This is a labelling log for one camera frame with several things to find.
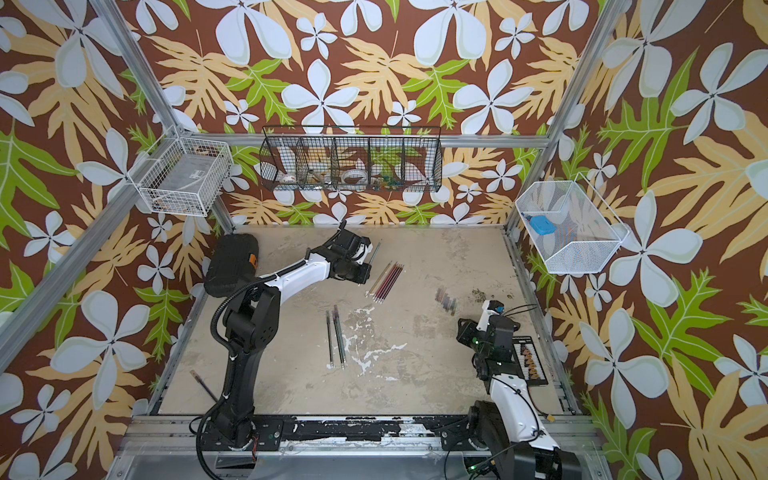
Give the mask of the grey pencil pink cap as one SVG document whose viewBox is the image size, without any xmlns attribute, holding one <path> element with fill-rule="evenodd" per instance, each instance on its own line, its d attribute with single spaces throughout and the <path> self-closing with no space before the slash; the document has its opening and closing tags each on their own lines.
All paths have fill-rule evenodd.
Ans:
<svg viewBox="0 0 768 480">
<path fill-rule="evenodd" d="M 338 346 L 340 363 L 341 363 L 341 366 L 343 368 L 345 368 L 346 367 L 346 353 L 345 353 L 345 348 L 344 348 L 344 338 L 343 338 L 343 333 L 342 333 L 342 328 L 341 328 L 340 315 L 339 315 L 339 310 L 338 310 L 338 306 L 337 305 L 333 306 L 332 322 L 333 322 L 335 336 L 336 336 L 336 341 L 337 341 L 337 346 Z"/>
</svg>

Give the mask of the teal green pencil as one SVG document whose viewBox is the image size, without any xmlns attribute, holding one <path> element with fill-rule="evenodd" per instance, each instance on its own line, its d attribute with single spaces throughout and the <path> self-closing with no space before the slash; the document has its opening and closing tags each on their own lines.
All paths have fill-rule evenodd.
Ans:
<svg viewBox="0 0 768 480">
<path fill-rule="evenodd" d="M 376 255 L 377 255 L 378 251 L 379 251 L 379 248 L 381 247 L 381 243 L 382 243 L 382 242 L 381 242 L 381 241 L 379 241 L 379 242 L 376 244 L 376 246 L 375 246 L 375 248 L 374 248 L 374 250 L 373 250 L 373 253 L 372 253 L 372 254 L 371 254 L 371 256 L 368 258 L 368 260 L 367 260 L 367 263 L 368 263 L 369 265 L 372 265 L 372 264 L 373 264 L 373 262 L 374 262 L 374 259 L 375 259 Z"/>
</svg>

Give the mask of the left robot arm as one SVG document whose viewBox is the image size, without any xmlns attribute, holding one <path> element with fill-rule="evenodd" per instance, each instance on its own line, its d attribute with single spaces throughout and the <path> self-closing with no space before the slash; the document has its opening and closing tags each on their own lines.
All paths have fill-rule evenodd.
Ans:
<svg viewBox="0 0 768 480">
<path fill-rule="evenodd" d="M 227 350 L 219 399 L 200 420 L 200 447 L 242 449 L 255 438 L 253 393 L 261 356 L 275 338 L 282 304 L 304 289 L 333 279 L 363 285 L 370 277 L 371 240 L 341 223 L 321 245 L 274 273 L 258 276 L 259 244 L 249 234 L 220 239 L 204 279 L 205 292 L 222 303 L 212 338 Z"/>
</svg>

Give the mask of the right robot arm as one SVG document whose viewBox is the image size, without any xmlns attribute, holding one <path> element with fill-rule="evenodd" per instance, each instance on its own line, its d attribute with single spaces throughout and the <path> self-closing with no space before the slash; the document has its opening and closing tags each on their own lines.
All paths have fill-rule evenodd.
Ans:
<svg viewBox="0 0 768 480">
<path fill-rule="evenodd" d="M 490 396 L 468 413 L 466 438 L 490 452 L 467 467 L 468 477 L 581 479 L 579 458 L 550 435 L 531 398 L 527 375 L 535 365 L 535 348 L 530 338 L 516 335 L 519 328 L 495 311 L 486 311 L 480 321 L 457 322 L 457 341 L 473 351 L 476 377 Z"/>
</svg>

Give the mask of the orange transparent pencil cap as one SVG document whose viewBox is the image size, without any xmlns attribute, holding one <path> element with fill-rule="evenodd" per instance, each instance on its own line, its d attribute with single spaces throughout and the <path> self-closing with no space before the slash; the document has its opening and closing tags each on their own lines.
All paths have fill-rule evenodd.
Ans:
<svg viewBox="0 0 768 480">
<path fill-rule="evenodd" d="M 446 308 L 446 305 L 447 305 L 446 292 L 443 288 L 439 288 L 437 290 L 435 300 L 441 305 L 443 309 Z"/>
</svg>

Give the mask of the yellow pencil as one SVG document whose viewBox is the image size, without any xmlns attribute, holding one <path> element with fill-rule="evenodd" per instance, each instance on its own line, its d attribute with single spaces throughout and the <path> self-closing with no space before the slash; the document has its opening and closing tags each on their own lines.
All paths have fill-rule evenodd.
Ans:
<svg viewBox="0 0 768 480">
<path fill-rule="evenodd" d="M 370 289 L 369 289 L 369 290 L 366 292 L 366 296 L 367 296 L 367 297 L 373 296 L 373 295 L 375 294 L 375 292 L 376 292 L 377 288 L 379 287 L 380 283 L 381 283 L 381 282 L 382 282 L 382 280 L 384 279 L 385 275 L 388 273 L 388 271 L 389 271 L 389 270 L 390 270 L 390 268 L 392 267 L 392 264 L 393 264 L 393 261 L 390 261 L 390 262 L 389 262 L 389 263 L 388 263 L 388 264 L 387 264 L 387 265 L 386 265 L 386 266 L 385 266 L 385 267 L 382 269 L 381 273 L 379 274 L 379 276 L 378 276 L 378 277 L 377 277 L 377 279 L 375 280 L 375 282 L 374 282 L 373 286 L 372 286 L 372 287 L 370 287 Z"/>
</svg>

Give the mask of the purple transparent pencil cap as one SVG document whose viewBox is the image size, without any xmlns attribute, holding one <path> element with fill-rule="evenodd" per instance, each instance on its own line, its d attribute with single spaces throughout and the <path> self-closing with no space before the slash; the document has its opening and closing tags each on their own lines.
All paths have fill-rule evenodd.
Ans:
<svg viewBox="0 0 768 480">
<path fill-rule="evenodd" d="M 454 315 L 456 312 L 456 306 L 457 306 L 457 299 L 450 296 L 449 294 L 445 294 L 443 296 L 443 299 L 441 301 L 443 309 L 448 312 L 450 315 Z"/>
</svg>

